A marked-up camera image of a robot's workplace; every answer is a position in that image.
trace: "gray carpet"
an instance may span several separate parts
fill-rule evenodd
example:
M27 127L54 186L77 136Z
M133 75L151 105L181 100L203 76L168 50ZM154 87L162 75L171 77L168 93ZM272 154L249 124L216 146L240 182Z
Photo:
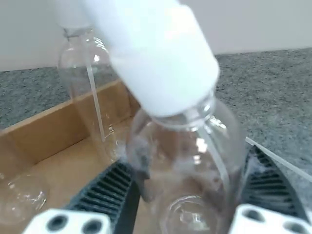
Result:
M312 49L220 55L216 95L247 135L312 175ZM57 71L0 72L0 124L7 127L68 99ZM282 167L312 209L312 184Z

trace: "plastic bottle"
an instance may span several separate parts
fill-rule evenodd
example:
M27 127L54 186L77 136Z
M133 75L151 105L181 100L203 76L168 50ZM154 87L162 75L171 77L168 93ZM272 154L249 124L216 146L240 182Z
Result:
M141 232L227 233L244 134L215 98L219 66L191 9L175 0L85 5L112 45L112 66L142 106L126 148L146 207L137 220Z
M59 75L100 155L106 157L103 143L114 130L109 110L105 109L111 100L101 103L98 92L118 76L110 65L104 43L95 36L79 2L53 1L58 24L66 38L58 60Z

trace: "cardboard box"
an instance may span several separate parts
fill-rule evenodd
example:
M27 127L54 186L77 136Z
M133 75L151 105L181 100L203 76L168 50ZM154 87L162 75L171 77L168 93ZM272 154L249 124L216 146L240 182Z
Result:
M98 98L100 105L109 110L116 127L129 125L139 108L120 81L102 87ZM71 100L8 127L4 130L4 137L11 138L24 156L34 162L29 173L47 181L50 191L41 211L68 204L110 164L108 158L97 154ZM0 233L19 234L28 222L0 226Z

